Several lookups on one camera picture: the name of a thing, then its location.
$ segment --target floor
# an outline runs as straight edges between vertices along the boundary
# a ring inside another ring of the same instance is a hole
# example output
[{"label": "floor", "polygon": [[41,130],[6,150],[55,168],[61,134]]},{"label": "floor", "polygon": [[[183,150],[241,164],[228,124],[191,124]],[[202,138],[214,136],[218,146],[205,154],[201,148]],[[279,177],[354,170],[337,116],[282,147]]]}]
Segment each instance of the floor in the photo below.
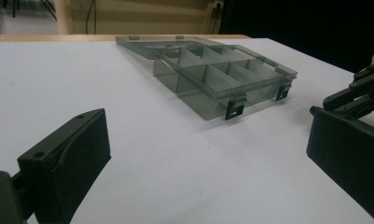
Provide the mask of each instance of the floor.
[{"label": "floor", "polygon": [[58,24],[40,0],[21,0],[12,17],[12,1],[2,7],[0,0],[0,35],[57,35]]}]

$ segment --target transparent plastic organizer box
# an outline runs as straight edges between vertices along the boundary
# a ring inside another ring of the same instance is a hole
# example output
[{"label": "transparent plastic organizer box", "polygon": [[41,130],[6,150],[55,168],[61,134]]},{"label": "transparent plastic organizer box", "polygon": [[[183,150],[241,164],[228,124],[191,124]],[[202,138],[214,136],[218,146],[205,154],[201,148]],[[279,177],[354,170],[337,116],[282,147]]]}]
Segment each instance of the transparent plastic organizer box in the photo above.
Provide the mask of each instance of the transparent plastic organizer box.
[{"label": "transparent plastic organizer box", "polygon": [[240,45],[196,36],[117,36],[149,60],[154,76],[204,119],[232,119],[245,107],[285,98],[297,72]]}]

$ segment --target chair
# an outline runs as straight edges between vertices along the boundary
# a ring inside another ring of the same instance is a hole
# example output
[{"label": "chair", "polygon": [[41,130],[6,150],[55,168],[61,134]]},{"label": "chair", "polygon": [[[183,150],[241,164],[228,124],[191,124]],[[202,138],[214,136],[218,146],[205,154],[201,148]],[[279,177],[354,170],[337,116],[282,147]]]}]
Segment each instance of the chair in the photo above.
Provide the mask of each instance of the chair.
[{"label": "chair", "polygon": [[[52,17],[57,20],[56,18],[56,10],[55,7],[50,3],[49,0],[41,0],[41,3],[44,5],[44,7],[47,9],[48,12],[52,15]],[[3,0],[3,7],[7,6],[7,0]],[[20,0],[12,0],[12,17],[15,18],[15,12],[16,9],[19,9],[21,6]]]}]

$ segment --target white table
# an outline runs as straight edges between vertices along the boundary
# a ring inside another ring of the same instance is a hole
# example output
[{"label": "white table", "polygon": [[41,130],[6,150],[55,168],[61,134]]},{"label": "white table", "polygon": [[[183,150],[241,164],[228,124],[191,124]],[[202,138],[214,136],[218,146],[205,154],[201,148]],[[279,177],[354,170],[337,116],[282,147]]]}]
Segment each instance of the white table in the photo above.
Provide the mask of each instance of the white table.
[{"label": "white table", "polygon": [[310,107],[352,74],[265,38],[216,41],[298,71],[288,97],[206,121],[115,41],[0,43],[0,170],[16,174],[23,152],[105,108],[112,160],[72,223],[374,223],[306,155]]}]

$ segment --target wooden table edge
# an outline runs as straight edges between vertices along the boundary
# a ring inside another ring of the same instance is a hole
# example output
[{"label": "wooden table edge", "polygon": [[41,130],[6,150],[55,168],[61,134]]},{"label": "wooden table edge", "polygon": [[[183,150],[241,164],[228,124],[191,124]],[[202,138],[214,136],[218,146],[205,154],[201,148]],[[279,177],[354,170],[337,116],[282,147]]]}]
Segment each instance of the wooden table edge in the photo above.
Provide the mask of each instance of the wooden table edge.
[{"label": "wooden table edge", "polygon": [[[120,35],[0,35],[0,42],[91,42],[115,41]],[[247,35],[184,35],[197,36],[206,39],[247,39]]]}]

